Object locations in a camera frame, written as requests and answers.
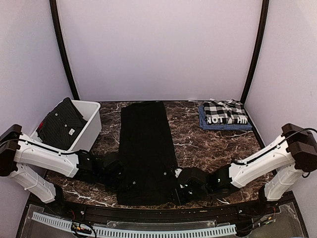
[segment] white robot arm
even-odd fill
[[[317,144],[313,135],[292,124],[282,129],[283,134],[261,151],[244,160],[233,161],[212,174],[198,168],[177,169],[176,176],[184,196],[182,201],[206,196],[225,197],[280,168],[272,181],[259,191],[260,201],[278,201],[301,175],[317,169]],[[14,125],[0,137],[0,176],[14,179],[44,203],[62,200],[61,188],[45,181],[27,164],[105,185],[123,172],[117,158],[96,159],[84,151],[58,150],[32,140],[21,133],[21,126]]]
[[[12,178],[44,203],[62,200],[62,189],[44,180],[28,165],[86,182],[103,182],[105,186],[107,178],[115,178],[123,170],[114,156],[96,157],[85,151],[59,150],[31,139],[21,129],[13,125],[0,136],[0,177]]]
[[[308,130],[287,124],[283,134],[254,155],[240,161],[232,161],[212,174],[198,168],[177,171],[178,181],[187,194],[187,200],[221,198],[238,191],[254,179],[278,170],[272,181],[259,191],[262,203],[278,201],[283,193],[304,173],[317,169],[317,143]]]

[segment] storage bin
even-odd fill
[[[102,128],[99,113],[100,103],[77,100],[71,101],[78,111],[83,115],[87,123],[67,151],[77,151],[80,149],[89,151]],[[33,140],[41,142],[36,130],[31,134],[30,137]]]

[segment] folded shirt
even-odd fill
[[[203,130],[252,130],[250,123],[248,124],[213,124],[208,125],[205,121],[204,106],[198,107],[199,112],[199,127]]]
[[[203,103],[205,120],[208,125],[213,124],[248,124],[248,116],[243,104],[235,101],[219,101],[210,99]]]

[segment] brown marble surface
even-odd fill
[[[131,103],[101,103],[100,115],[102,131],[92,148],[93,154],[102,155],[118,151],[120,135],[120,110]],[[198,102],[164,102],[178,165],[180,167],[198,167],[204,171],[213,172],[230,163],[232,158],[244,159],[260,147],[252,131],[203,131],[199,128]],[[102,185],[88,184],[67,178],[49,171],[46,180],[63,188],[64,197],[68,201],[120,208],[135,209],[182,209],[223,204],[239,203],[255,200],[258,190],[272,174],[266,174],[231,194],[222,201],[191,202],[183,206],[172,203],[160,206],[122,206],[117,205],[116,195],[104,191]]]

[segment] blue checkered cloth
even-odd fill
[[[205,111],[204,106],[200,105],[198,107],[199,113],[199,127],[203,130],[252,130],[252,126],[248,124],[214,124],[208,125],[205,121]]]

